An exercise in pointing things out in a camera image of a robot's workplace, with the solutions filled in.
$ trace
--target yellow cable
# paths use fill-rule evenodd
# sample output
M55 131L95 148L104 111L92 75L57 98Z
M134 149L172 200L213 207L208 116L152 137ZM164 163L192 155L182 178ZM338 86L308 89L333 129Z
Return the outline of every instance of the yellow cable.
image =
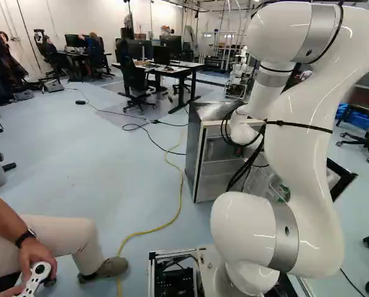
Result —
M182 138L183 138L183 133L180 137L180 141L178 144L176 144L174 147L171 147L170 149L168 149L168 151L170 150L174 150L176 147L178 147L181 143L182 143ZM178 218L180 211L182 210L182 190L183 190L183 182L184 182L184 175L183 175L183 171L175 164L171 163L168 160L168 152L165 153L165 162L170 164L171 166L175 167L177 170L180 171L180 188L179 188L179 208L177 209L177 212L175 214L175 216L172 218L172 220L170 220L169 222L167 222L166 224L163 224L162 226L159 226L157 228L148 230L148 231L141 231L141 232L136 232L136 233L132 233L131 235L128 235L122 242L120 245L120 248L118 249L118 253L117 256L120 257L121 252L125 246L125 244L128 242L128 240L130 240L131 238L135 237L135 236L140 236L140 235L144 235L144 234L148 234L148 233L152 233L155 231L159 231L165 227L168 227L169 225L172 225L174 221L176 221L176 219ZM120 278L117 279L117 292L118 292L118 297L122 297L122 287L121 287L121 281Z

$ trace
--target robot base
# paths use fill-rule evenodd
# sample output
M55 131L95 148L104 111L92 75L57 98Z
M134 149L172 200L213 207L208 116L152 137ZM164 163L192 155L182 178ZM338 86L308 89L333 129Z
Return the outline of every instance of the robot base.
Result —
M184 263L193 268L184 268ZM181 264L183 269L169 269L176 264ZM185 297L248 297L231 283L223 261L213 245L204 245L196 249L150 252L148 276L148 297L158 297L161 294ZM284 277L287 280L284 280L285 284L276 285L274 290L265 294L265 297L286 296L277 292L287 291L288 287L289 291L294 292L286 275ZM185 293L175 295L172 294L173 291Z

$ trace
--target chair wheel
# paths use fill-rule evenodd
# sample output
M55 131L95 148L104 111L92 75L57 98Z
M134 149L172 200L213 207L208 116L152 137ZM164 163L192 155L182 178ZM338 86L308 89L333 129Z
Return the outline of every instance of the chair wheel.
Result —
M55 284L56 284L56 278L54 278L53 280L47 280L47 281L44 282L44 286L46 288L48 288L49 286L53 286Z

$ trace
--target beige pants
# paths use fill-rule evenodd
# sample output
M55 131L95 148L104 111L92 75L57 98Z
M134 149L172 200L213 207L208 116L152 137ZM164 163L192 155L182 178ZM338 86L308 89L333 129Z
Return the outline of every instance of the beige pants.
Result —
M36 215L21 217L54 256L72 255L82 274L92 274L102 265L104 257L98 242L98 232L92 221ZM0 237L0 277L18 271L18 248Z

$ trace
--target computer monitor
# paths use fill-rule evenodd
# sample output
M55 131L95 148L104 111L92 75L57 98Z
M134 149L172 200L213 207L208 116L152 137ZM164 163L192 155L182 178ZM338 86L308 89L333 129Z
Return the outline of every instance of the computer monitor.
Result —
M143 57L143 47L145 48L145 58L153 59L153 45L150 40L128 40L128 50L134 59Z
M171 49L172 58L178 57L182 53L182 37L179 35L160 35L159 42Z
M171 60L171 48L168 46L154 45L153 47L154 63L169 65Z
M65 34L66 44L67 46L71 46L72 48L86 48L87 42L78 37L78 34Z

